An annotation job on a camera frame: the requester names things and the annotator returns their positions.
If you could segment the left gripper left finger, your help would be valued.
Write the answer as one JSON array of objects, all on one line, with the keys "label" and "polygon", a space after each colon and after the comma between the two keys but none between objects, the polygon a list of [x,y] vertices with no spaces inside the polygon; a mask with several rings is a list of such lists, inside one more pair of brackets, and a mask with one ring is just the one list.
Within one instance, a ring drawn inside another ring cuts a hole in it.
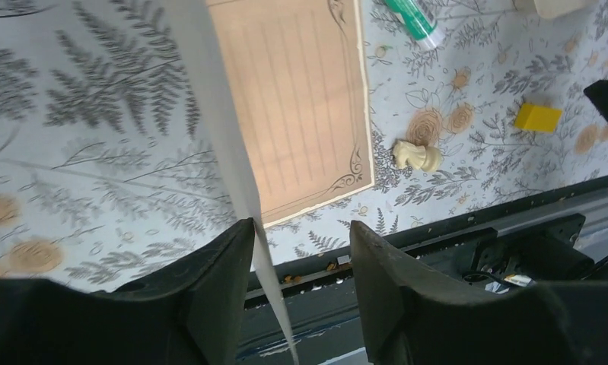
[{"label": "left gripper left finger", "polygon": [[233,364],[254,238],[240,220],[113,292],[0,279],[0,364]]}]

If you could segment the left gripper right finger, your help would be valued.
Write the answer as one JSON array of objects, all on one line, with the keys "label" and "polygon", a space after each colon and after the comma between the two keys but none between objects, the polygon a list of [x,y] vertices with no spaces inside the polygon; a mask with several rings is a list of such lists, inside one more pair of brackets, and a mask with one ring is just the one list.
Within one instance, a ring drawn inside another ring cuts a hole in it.
[{"label": "left gripper right finger", "polygon": [[608,281],[494,294],[411,257],[360,221],[350,248],[375,364],[608,364]]}]

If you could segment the beige lined letter paper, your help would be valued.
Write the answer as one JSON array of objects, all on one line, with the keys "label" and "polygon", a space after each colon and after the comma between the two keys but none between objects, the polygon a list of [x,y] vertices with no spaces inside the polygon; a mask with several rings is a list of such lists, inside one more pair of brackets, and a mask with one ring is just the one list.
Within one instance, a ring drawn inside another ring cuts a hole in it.
[{"label": "beige lined letter paper", "polygon": [[163,3],[253,268],[291,354],[266,229],[374,184],[358,1]]}]

